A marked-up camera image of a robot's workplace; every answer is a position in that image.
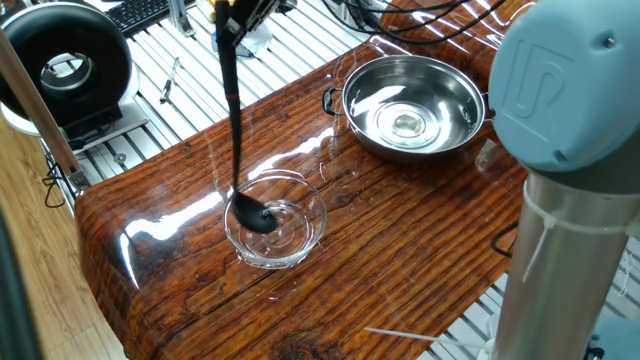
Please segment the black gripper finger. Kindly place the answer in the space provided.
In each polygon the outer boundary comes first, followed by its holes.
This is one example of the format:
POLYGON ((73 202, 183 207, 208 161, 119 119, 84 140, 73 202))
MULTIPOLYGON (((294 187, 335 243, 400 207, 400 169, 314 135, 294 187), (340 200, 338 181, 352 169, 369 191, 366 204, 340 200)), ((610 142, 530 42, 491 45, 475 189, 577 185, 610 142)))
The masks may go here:
POLYGON ((279 6, 279 0, 235 0, 232 5, 232 19, 237 24, 233 44, 257 28, 279 6))
POLYGON ((229 25, 232 29, 253 29, 263 19, 262 0, 235 0, 231 5, 229 25))

